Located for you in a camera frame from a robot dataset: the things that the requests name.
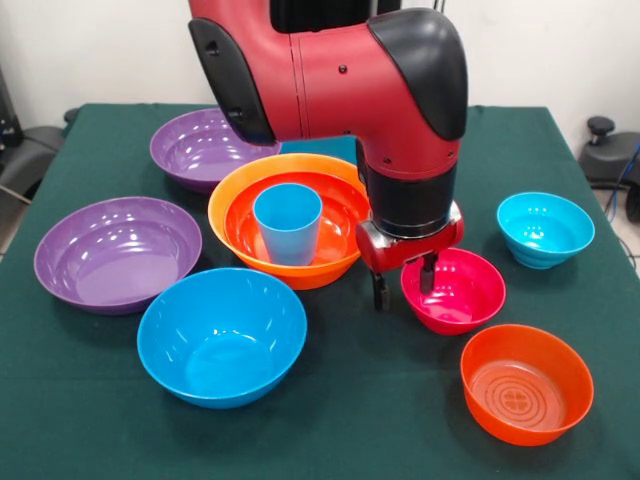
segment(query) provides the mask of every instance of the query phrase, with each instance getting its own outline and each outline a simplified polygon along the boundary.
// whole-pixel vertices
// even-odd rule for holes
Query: bowl rim
[[[122,307],[127,307],[130,305],[135,305],[139,302],[144,302],[147,301],[149,299],[152,299],[154,297],[156,297],[157,295],[159,295],[160,293],[162,293],[162,291],[154,294],[154,295],[146,295],[144,297],[138,298],[136,300],[129,300],[127,302],[119,302],[119,303],[106,303],[106,304],[93,304],[93,303],[87,303],[84,302],[82,300],[75,300],[72,298],[69,298],[66,295],[62,295],[58,292],[55,292],[53,289],[51,289],[42,279],[41,276],[41,272],[38,269],[38,258],[40,256],[40,252],[42,247],[44,246],[46,240],[53,234],[53,232],[55,230],[57,230],[58,228],[60,228],[63,224],[65,224],[66,222],[68,222],[69,220],[71,220],[73,217],[75,217],[76,215],[79,215],[80,213],[84,212],[85,210],[89,210],[91,208],[94,208],[96,206],[99,205],[104,205],[104,204],[108,204],[108,203],[114,203],[114,202],[128,202],[128,201],[135,201],[135,200],[145,200],[145,201],[152,201],[155,203],[160,203],[163,205],[169,205],[173,208],[175,208],[176,210],[178,210],[186,219],[186,221],[188,221],[189,223],[191,223],[191,225],[193,227],[195,227],[196,231],[199,233],[199,235],[197,236],[197,240],[195,244],[195,249],[194,252],[196,253],[193,256],[193,259],[191,259],[188,262],[189,268],[185,269],[184,272],[181,272],[180,275],[178,276],[178,279],[176,281],[180,281],[182,280],[185,276],[187,276],[189,274],[189,272],[191,270],[193,270],[193,267],[195,267],[196,263],[198,263],[198,259],[202,253],[202,230],[200,229],[200,226],[198,225],[198,222],[196,222],[196,220],[193,218],[193,216],[191,214],[189,214],[189,212],[187,212],[184,208],[179,207],[178,205],[176,205],[175,203],[169,202],[168,200],[162,200],[160,198],[154,198],[154,197],[146,197],[146,196],[142,196],[142,195],[136,195],[136,196],[128,196],[128,197],[113,197],[113,198],[107,198],[106,200],[101,200],[99,202],[94,202],[94,203],[90,203],[89,205],[85,205],[82,208],[79,208],[77,210],[72,211],[71,213],[69,213],[68,215],[62,217],[60,220],[58,220],[51,228],[49,228],[49,230],[47,230],[47,233],[44,234],[44,236],[40,239],[40,242],[38,242],[38,246],[36,247],[35,253],[33,255],[33,270],[35,272],[36,278],[38,279],[38,282],[40,283],[40,285],[42,285],[42,287],[47,290],[47,292],[49,292],[51,295],[53,295],[56,298],[59,298],[60,300],[70,303],[72,305],[77,305],[79,307],[82,308],[89,308],[89,309],[100,309],[100,310],[108,310],[108,309],[118,309],[118,308],[122,308]]]
[[[231,178],[232,175],[237,174],[238,171],[242,171],[242,169],[245,168],[249,168],[250,166],[255,166],[255,164],[258,163],[267,163],[267,162],[272,162],[274,161],[274,157],[286,157],[286,156],[295,156],[295,155],[305,155],[305,156],[309,156],[309,157],[320,157],[323,160],[329,160],[332,162],[340,162],[343,164],[346,164],[346,166],[348,168],[351,168],[353,170],[353,173],[355,173],[357,175],[357,167],[355,165],[353,165],[350,162],[347,162],[346,160],[342,160],[340,158],[337,157],[331,157],[328,155],[321,155],[321,154],[316,154],[316,153],[280,153],[277,155],[270,155],[268,157],[264,157],[264,158],[260,158],[258,160],[254,160],[253,162],[250,162],[246,165],[243,165],[241,167],[238,167],[236,170],[234,170],[233,172],[231,172],[231,174],[227,175],[225,178],[222,179],[222,181],[218,184],[218,187],[211,193],[211,196],[209,197],[209,202],[207,204],[207,218],[209,220],[209,226],[211,228],[211,230],[213,230],[214,235],[218,238],[218,240],[220,240],[220,242],[222,242],[222,244],[227,247],[229,250],[231,250],[237,257],[239,257],[243,262],[250,264],[253,268],[266,268],[269,269],[269,272],[271,272],[271,274],[275,274],[275,275],[280,275],[280,276],[286,276],[286,275],[292,275],[292,276],[298,276],[298,277],[307,277],[307,276],[311,276],[311,275],[315,275],[315,274],[322,274],[322,273],[327,273],[328,271],[333,271],[336,270],[338,267],[343,266],[343,265],[347,265],[347,264],[351,264],[353,262],[355,262],[359,257],[360,257],[360,250],[358,248],[355,249],[354,252],[352,252],[351,254],[340,258],[338,260],[334,260],[333,262],[328,262],[328,263],[322,263],[322,264],[317,264],[317,265],[280,265],[278,263],[271,263],[271,262],[265,262],[264,260],[259,260],[251,255],[247,255],[245,252],[241,251],[240,249],[236,248],[234,245],[231,244],[231,242],[229,241],[229,238],[226,234],[226,231],[224,229],[224,225],[222,226],[221,231],[219,231],[219,229],[216,227],[216,224],[214,222],[214,218],[213,218],[213,209],[215,208],[215,204],[217,203],[217,199],[218,199],[218,195],[220,195],[220,192],[222,191],[222,189],[220,188],[221,186],[224,188],[224,185],[226,182],[230,181],[229,179]],[[324,174],[327,175],[329,177],[333,177],[333,178],[337,178],[340,181],[343,182],[347,182],[348,181],[344,180],[343,178],[340,178],[336,175],[331,175],[328,173],[323,173],[320,171],[315,171],[316,173],[320,173],[320,174]],[[286,172],[276,172],[274,173],[274,175],[280,174],[280,173],[286,173]],[[369,198],[367,197],[366,193],[363,192],[361,189],[356,188],[356,190],[358,190],[358,192],[363,196],[363,198],[365,199],[365,201],[367,202],[367,205],[369,204]],[[229,208],[227,207],[226,211],[224,212],[224,215],[222,216],[223,219],[226,218],[226,215],[229,211]]]
[[[478,257],[480,260],[482,260],[483,262],[485,262],[487,264],[487,266],[497,275],[497,278],[500,279],[500,285],[502,287],[502,299],[500,300],[499,304],[496,306],[495,309],[493,309],[491,311],[491,313],[489,313],[488,315],[483,316],[482,318],[478,319],[478,320],[473,320],[471,322],[466,322],[466,323],[460,323],[460,322],[451,322],[451,321],[447,321],[447,320],[442,320],[442,319],[436,319],[433,317],[429,318],[436,322],[439,323],[440,325],[460,325],[460,326],[465,326],[465,327],[477,327],[478,325],[481,325],[483,323],[488,322],[489,320],[491,320],[493,317],[495,317],[498,312],[500,312],[500,310],[502,310],[502,307],[504,307],[505,302],[507,301],[507,284],[504,281],[504,277],[502,276],[502,274],[500,273],[500,270],[498,270],[498,268],[491,263],[489,260],[487,260],[486,258],[484,258],[482,255],[478,255],[475,252],[472,252],[470,250],[465,250],[463,248],[456,248],[456,247],[449,247],[444,251],[454,251],[454,252],[462,252],[465,255],[470,255],[473,257]],[[402,281],[402,279],[404,278],[405,275],[405,271],[408,268],[408,264],[405,264],[404,267],[402,267],[402,272],[400,273],[400,288],[402,289],[402,293],[404,295],[404,297],[407,299],[407,301],[409,302],[409,306],[411,306],[412,309],[414,309],[415,311],[420,312],[420,314],[422,315],[427,315],[420,307],[419,305],[416,305],[415,301],[413,301],[411,298],[409,298],[406,293],[405,293],[405,289],[404,289],[404,282]]]
[[[215,113],[220,113],[222,116],[222,119],[224,119],[225,121],[227,121],[226,116],[224,115],[224,112],[222,111],[222,109],[219,106],[213,106],[213,107],[204,107],[204,108],[197,108],[195,110],[191,110],[189,112],[185,112],[182,113],[176,117],[173,117],[169,120],[167,120],[165,123],[163,123],[160,127],[158,127],[158,129],[153,133],[153,135],[151,136],[151,140],[149,140],[149,156],[151,157],[151,160],[153,160],[153,163],[156,164],[156,166],[158,168],[160,168],[163,172],[165,172],[167,175],[170,175],[172,177],[175,177],[176,179],[180,179],[183,181],[188,181],[188,182],[193,182],[193,183],[198,183],[201,184],[203,187],[204,186],[208,186],[208,185],[215,185],[217,183],[219,183],[223,178],[215,178],[215,179],[204,179],[204,178],[191,178],[191,177],[185,177],[183,175],[181,175],[178,172],[175,172],[171,169],[169,169],[167,166],[165,166],[164,164],[162,164],[160,162],[160,160],[158,158],[156,158],[156,156],[153,154],[153,144],[156,141],[156,137],[167,127],[169,127],[170,125],[172,125],[173,123],[177,123],[178,121],[182,120],[185,117],[190,117],[191,115],[194,115],[195,113],[201,113],[201,112],[215,112]],[[249,142],[245,142],[244,140],[242,140],[240,137],[238,137],[240,139],[241,142],[246,143],[248,145],[252,145]],[[280,152],[282,151],[282,142],[278,142],[276,141],[276,143],[274,143],[274,146],[276,147],[276,152],[270,154],[271,155],[278,155],[280,154]]]
[[[576,360],[578,361],[578,363],[582,366],[582,368],[584,369],[584,371],[587,373],[587,378],[589,380],[589,392],[590,392],[590,396],[589,396],[589,402],[586,406],[586,408],[584,409],[584,412],[582,412],[580,414],[580,416],[578,416],[578,418],[576,418],[573,422],[568,423],[566,425],[563,425],[562,427],[558,427],[558,428],[552,428],[552,429],[548,429],[548,430],[531,430],[528,428],[524,428],[524,427],[519,427],[517,425],[513,425],[511,423],[505,422],[504,420],[502,420],[500,417],[494,415],[493,413],[491,413],[487,408],[485,408],[484,405],[482,405],[480,402],[477,401],[476,396],[472,393],[471,391],[471,386],[469,385],[469,382],[467,381],[467,378],[464,375],[463,372],[463,365],[464,365],[464,361],[465,361],[465,356],[467,355],[467,352],[470,348],[470,345],[472,345],[474,343],[474,341],[476,341],[476,338],[481,336],[481,335],[485,335],[486,332],[491,331],[491,330],[496,330],[496,329],[504,329],[504,328],[508,328],[508,329],[513,329],[513,328],[517,328],[519,330],[529,330],[529,331],[534,331],[536,333],[540,333],[548,338],[551,338],[554,342],[557,342],[561,345],[564,345],[566,348],[569,349],[569,351],[574,355],[574,357],[576,358]],[[567,342],[565,342],[564,340],[562,340],[560,337],[547,332],[546,330],[543,330],[541,328],[537,328],[537,327],[532,327],[531,325],[522,325],[519,323],[503,323],[501,325],[493,325],[491,327],[485,328],[479,332],[477,332],[475,335],[473,335],[469,341],[467,342],[467,344],[464,346],[464,348],[462,349],[462,354],[460,355],[460,377],[462,378],[462,385],[464,388],[465,393],[467,393],[468,395],[471,396],[471,398],[474,399],[474,401],[476,402],[476,404],[482,409],[482,411],[484,413],[486,413],[487,415],[489,415],[492,419],[500,422],[502,425],[506,425],[509,428],[512,428],[520,433],[526,433],[526,434],[561,434],[563,432],[566,432],[568,430],[570,430],[571,428],[575,427],[578,423],[580,423],[582,420],[584,420],[584,418],[587,416],[587,414],[589,413],[589,411],[591,410],[591,407],[593,406],[593,399],[595,396],[595,388],[594,388],[594,384],[593,384],[593,376],[591,375],[591,371],[589,370],[588,365],[586,364],[586,362],[584,361],[584,359],[580,356],[580,354],[578,352],[575,351],[575,349],[569,345]]]
[[[226,273],[229,271],[238,271],[238,272],[242,272],[248,275],[258,275],[258,276],[263,276],[268,278],[270,281],[279,284],[281,287],[284,288],[285,291],[288,291],[291,295],[293,295],[294,299],[295,299],[295,303],[296,305],[300,308],[300,312],[302,313],[302,315],[300,316],[301,321],[302,321],[302,327],[303,327],[303,332],[302,332],[302,336],[299,342],[299,345],[296,345],[296,348],[293,350],[294,351],[294,355],[292,355],[291,359],[285,364],[284,368],[278,369],[277,373],[275,373],[274,375],[272,375],[270,377],[270,379],[268,381],[265,381],[263,383],[261,383],[259,386],[255,387],[255,388],[251,388],[250,390],[244,391],[242,393],[236,393],[234,395],[227,395],[227,396],[217,396],[217,397],[212,397],[212,396],[202,396],[202,395],[196,395],[193,393],[188,393],[188,392],[183,392],[180,389],[174,388],[169,386],[166,382],[160,380],[158,378],[158,376],[152,372],[151,368],[149,368],[149,366],[147,365],[147,363],[145,362],[143,355],[141,355],[141,349],[140,349],[140,338],[141,338],[141,332],[142,332],[142,326],[144,325],[145,321],[148,318],[148,314],[151,311],[151,308],[159,302],[164,301],[164,295],[168,295],[169,292],[171,290],[173,290],[174,288],[176,288],[179,284],[182,284],[184,282],[191,282],[191,281],[198,281],[198,279],[200,279],[201,277],[206,277],[209,275],[218,275],[221,273]],[[261,272],[260,270],[254,270],[252,268],[242,268],[242,267],[220,267],[220,268],[211,268],[208,270],[204,270],[202,272],[198,272],[198,273],[194,273],[193,275],[189,275],[179,281],[177,281],[176,283],[174,283],[173,285],[171,285],[169,288],[167,288],[164,292],[162,292],[160,295],[158,295],[153,302],[151,302],[151,304],[149,305],[149,307],[147,307],[147,309],[145,310],[144,314],[142,315],[142,319],[140,320],[140,324],[138,325],[138,332],[136,333],[136,348],[138,350],[138,358],[140,359],[140,362],[142,363],[142,366],[144,367],[144,369],[146,370],[146,372],[149,374],[149,376],[151,376],[151,378],[153,378],[156,383],[158,383],[161,387],[165,388],[166,390],[175,393],[177,395],[189,398],[189,399],[193,399],[193,400],[202,400],[202,401],[206,401],[206,402],[218,402],[218,401],[224,401],[224,400],[233,400],[233,399],[238,399],[238,398],[243,398],[246,397],[247,395],[251,395],[252,393],[258,392],[260,390],[262,390],[265,387],[268,387],[269,385],[273,384],[275,381],[277,381],[279,378],[281,378],[283,375],[285,375],[293,366],[293,364],[296,362],[296,360],[298,360],[298,357],[300,357],[300,354],[302,353],[302,349],[304,348],[304,345],[307,341],[307,333],[308,333],[308,318],[307,318],[307,312],[304,309],[304,305],[302,303],[302,301],[300,300],[300,297],[298,297],[298,295],[296,294],[296,292],[289,287],[286,283],[284,283],[282,280],[274,277],[273,275],[270,275],[268,273],[265,272]]]
[[[529,195],[555,198],[555,199],[558,199],[558,200],[560,200],[560,201],[562,201],[564,203],[567,203],[567,204],[572,205],[573,207],[575,207],[589,221],[589,225],[591,226],[588,240],[586,242],[583,242],[583,244],[580,245],[579,247],[576,247],[576,248],[573,248],[573,249],[570,249],[570,250],[558,251],[558,250],[546,250],[546,249],[543,249],[543,248],[529,247],[529,246],[525,245],[524,243],[522,243],[520,240],[518,240],[516,237],[511,235],[511,233],[504,226],[504,224],[502,222],[502,219],[500,217],[500,213],[502,211],[502,208],[504,207],[504,205],[506,205],[507,202],[513,200],[514,198],[517,198],[517,197],[520,197],[520,196],[529,196]],[[577,203],[569,200],[568,198],[562,197],[560,195],[556,195],[554,193],[548,193],[548,192],[538,192],[538,191],[520,192],[520,193],[516,193],[514,195],[508,196],[507,198],[502,200],[502,202],[500,202],[500,205],[498,205],[498,208],[496,210],[496,220],[498,221],[498,226],[500,227],[500,230],[502,231],[503,235],[505,235],[509,240],[515,242],[518,245],[522,245],[527,250],[540,252],[540,253],[545,253],[545,254],[548,254],[548,255],[572,255],[574,253],[578,253],[578,252],[584,250],[585,248],[587,248],[591,244],[591,242],[593,242],[593,239],[595,238],[595,235],[596,235],[596,227],[595,227],[595,224],[593,223],[593,219],[591,218],[591,216],[580,205],[578,205]]]

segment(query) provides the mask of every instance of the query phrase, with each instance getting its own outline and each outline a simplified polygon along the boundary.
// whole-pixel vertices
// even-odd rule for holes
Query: large purple bowl
[[[165,123],[151,138],[149,149],[156,165],[171,178],[190,190],[210,194],[236,168],[280,153],[280,144],[246,143],[219,108],[208,108]]]
[[[200,228],[183,209],[155,198],[114,198],[58,222],[40,241],[34,269],[59,299],[122,315],[144,310],[187,275],[201,250]]]

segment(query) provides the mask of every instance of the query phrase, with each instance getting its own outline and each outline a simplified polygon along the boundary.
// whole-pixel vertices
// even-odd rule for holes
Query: plastic cup
[[[315,256],[322,199],[299,183],[264,190],[253,204],[260,233],[272,263],[309,265]]]

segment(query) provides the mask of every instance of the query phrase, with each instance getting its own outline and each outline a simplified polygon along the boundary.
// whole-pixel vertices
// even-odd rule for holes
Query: small blue bowl
[[[587,213],[550,193],[513,195],[498,207],[498,224],[515,259],[537,270],[555,267],[584,250],[595,227]]]
[[[280,280],[246,268],[191,275],[149,306],[138,354],[153,379],[182,400],[235,408],[270,392],[300,355],[307,317]]]

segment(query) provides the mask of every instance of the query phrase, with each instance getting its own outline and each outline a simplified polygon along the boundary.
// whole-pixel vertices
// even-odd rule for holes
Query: table
[[[431,334],[401,296],[375,313],[360,261],[338,282],[301,292],[304,351],[283,383],[244,409],[208,411],[164,392],[136,352],[140,315],[84,313],[37,283],[35,247],[62,216],[113,196],[149,195],[199,222],[197,268],[238,265],[206,221],[207,199],[175,185],[148,153],[153,132],[189,105],[88,105],[81,111],[0,264],[0,476],[6,479],[640,478],[639,284],[543,108],[469,111],[456,199],[462,247],[508,285],[491,324],[546,329],[590,366],[595,403],[555,443],[518,448],[486,434],[464,403],[458,362],[470,335]],[[550,271],[514,262],[495,210],[544,190],[576,201],[593,244]]]

